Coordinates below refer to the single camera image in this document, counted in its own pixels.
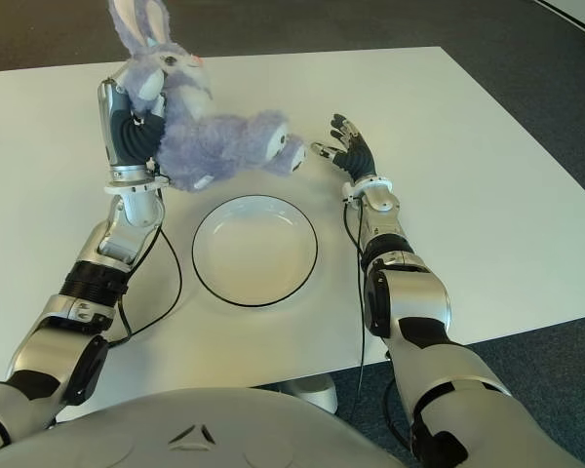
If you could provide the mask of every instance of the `bunny ear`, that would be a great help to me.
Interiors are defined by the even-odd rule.
[[[169,33],[169,12],[160,0],[146,0],[145,24],[141,28],[151,45],[151,40],[163,44],[172,42]]]
[[[139,27],[135,1],[108,0],[108,9],[115,23],[115,29],[131,55],[148,45]]]

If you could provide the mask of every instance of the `plush toy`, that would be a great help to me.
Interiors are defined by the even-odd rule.
[[[130,51],[122,86],[135,112],[166,96],[165,133],[155,159],[179,189],[198,191],[241,170],[285,176],[305,158],[286,117],[265,110],[254,117],[214,114],[202,60],[172,42],[169,13],[160,0],[109,0],[121,41]]]

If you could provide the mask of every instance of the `white plate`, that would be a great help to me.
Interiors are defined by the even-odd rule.
[[[193,266],[212,294],[258,307],[301,288],[317,251],[314,228],[298,208],[250,195],[225,202],[204,218],[193,239]]]

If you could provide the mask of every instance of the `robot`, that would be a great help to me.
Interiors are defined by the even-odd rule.
[[[169,184],[151,157],[164,97],[136,116],[117,76],[98,88],[113,195],[58,294],[0,382],[0,466],[400,467],[345,422],[295,397],[257,389],[184,389],[55,424],[91,397],[109,349],[115,305],[147,237],[165,215]],[[557,446],[473,351],[449,339],[449,296],[401,227],[392,183],[377,175],[356,127],[335,114],[343,149],[312,149],[351,177],[365,326],[385,342],[424,467],[583,467]]]

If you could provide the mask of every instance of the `white table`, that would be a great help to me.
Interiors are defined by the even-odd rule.
[[[447,285],[452,339],[470,343],[585,317],[585,192],[439,48],[209,58],[218,107],[282,108],[294,131],[325,139],[334,111],[363,131],[402,202],[417,253]],[[0,378],[20,339],[56,293],[107,213],[96,88],[119,63],[0,72]],[[168,190],[166,229],[186,277],[173,316],[113,350],[92,399],[73,416],[185,386],[250,386],[358,364],[354,251],[341,226],[340,186],[310,157],[294,176],[245,173],[191,195]],[[297,205],[314,224],[319,258],[289,299],[243,309],[196,280],[199,221],[234,196]],[[163,243],[126,300],[138,325],[176,290]],[[121,333],[116,321],[111,331]],[[377,339],[367,362],[384,359]]]

